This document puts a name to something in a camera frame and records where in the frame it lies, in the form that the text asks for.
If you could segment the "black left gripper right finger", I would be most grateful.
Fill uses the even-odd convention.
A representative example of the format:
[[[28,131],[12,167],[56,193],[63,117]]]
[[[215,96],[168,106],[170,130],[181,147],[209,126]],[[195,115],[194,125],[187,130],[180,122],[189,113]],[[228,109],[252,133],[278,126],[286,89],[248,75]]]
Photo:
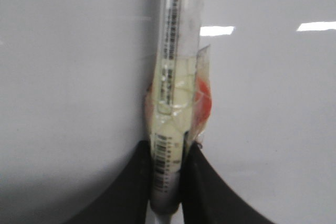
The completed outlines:
[[[239,197],[194,143],[181,173],[184,223],[272,223]]]

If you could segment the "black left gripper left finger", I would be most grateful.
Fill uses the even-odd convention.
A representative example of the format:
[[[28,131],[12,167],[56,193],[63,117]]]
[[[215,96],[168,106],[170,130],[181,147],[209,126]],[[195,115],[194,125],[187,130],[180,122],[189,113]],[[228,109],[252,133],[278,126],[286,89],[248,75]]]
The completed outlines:
[[[142,140],[114,182],[66,223],[145,223],[150,186],[150,147]]]

